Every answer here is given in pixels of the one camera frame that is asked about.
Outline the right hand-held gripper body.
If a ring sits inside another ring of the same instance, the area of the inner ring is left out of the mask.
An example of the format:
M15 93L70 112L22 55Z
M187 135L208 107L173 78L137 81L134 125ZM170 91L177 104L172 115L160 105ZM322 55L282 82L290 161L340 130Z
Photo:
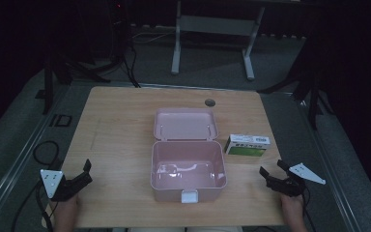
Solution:
M271 181L268 184L266 183L266 186L288 196L299 196L306 189L305 181L311 181L321 185L326 183L325 179L314 173L303 163L290 166L290 171L292 175L287 175L285 179L278 179L270 175Z

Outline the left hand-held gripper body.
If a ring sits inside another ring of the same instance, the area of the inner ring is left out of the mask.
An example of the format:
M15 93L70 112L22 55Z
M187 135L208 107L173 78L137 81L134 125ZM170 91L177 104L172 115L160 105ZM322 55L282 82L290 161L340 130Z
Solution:
M52 201L67 201L83 189L85 173L67 180L61 170L41 170L46 195Z

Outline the green and white medicine box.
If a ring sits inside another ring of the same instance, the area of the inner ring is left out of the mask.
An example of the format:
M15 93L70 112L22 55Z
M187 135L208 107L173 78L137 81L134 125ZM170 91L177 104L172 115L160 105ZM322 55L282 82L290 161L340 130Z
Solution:
M227 155L261 157L271 146L267 136L230 134L224 148Z

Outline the pink plastic storage box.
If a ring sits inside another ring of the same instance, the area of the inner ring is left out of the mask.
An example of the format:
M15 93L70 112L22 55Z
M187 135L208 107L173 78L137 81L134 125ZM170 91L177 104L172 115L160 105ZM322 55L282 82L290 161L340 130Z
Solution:
M222 146L209 108L160 108L156 112L151 187L159 202L216 200L227 185Z

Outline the person's left hand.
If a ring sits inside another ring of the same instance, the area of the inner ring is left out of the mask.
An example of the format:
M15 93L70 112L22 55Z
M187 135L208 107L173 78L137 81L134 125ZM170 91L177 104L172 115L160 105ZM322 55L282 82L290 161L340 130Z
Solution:
M56 203L54 210L54 217L56 223L74 223L78 211L78 195L76 194L67 201L60 201Z

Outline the person's right hand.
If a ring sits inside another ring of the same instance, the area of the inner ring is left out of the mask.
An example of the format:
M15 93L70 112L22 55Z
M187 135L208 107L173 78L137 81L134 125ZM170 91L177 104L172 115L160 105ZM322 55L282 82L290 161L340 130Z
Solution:
M287 223L297 223L303 219L303 198L299 196L280 195L284 219Z

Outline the black metal stand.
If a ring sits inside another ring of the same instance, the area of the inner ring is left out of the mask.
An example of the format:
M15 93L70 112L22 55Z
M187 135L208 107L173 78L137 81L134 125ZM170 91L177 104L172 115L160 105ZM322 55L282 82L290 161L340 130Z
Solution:
M46 115L53 105L53 75L56 75L59 82L63 84L71 84L72 78L69 73L69 68L73 68L84 76L89 77L97 82L109 82L99 76L99 72L104 72L115 67L116 63L110 63L97 68L87 68L73 61L67 56L47 57L43 66L43 88L38 91L36 98L44 100L43 115Z
M302 68L292 67L284 80L272 85L271 87L257 90L257 93L271 94L283 87L297 82L298 85L292 93L292 97L295 101L300 102L304 101L306 97L309 97L307 120L311 128L316 130L316 116L321 112L318 102L325 107L328 113L332 114L332 110L329 108L327 102L320 96L322 80L323 73L320 69L305 70Z

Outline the dark equipment tower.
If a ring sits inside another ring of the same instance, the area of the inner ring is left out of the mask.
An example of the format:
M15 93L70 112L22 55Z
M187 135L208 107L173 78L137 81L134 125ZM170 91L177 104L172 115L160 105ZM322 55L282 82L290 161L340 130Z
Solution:
M128 0L107 0L112 34L110 60L120 63L131 45Z

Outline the white metal desk frame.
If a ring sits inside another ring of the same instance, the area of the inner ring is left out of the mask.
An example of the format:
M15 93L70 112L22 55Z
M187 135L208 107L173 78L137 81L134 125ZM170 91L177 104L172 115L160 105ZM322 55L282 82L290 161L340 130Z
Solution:
M180 72L182 48L181 33L211 33L249 37L247 47L242 50L242 57L246 78L248 80L254 80L255 74L250 55L254 46L254 42L258 35L264 12L265 8L260 7L258 14L254 20L188 15L182 13L182 0L177 0L175 46L172 58L171 73L176 75Z

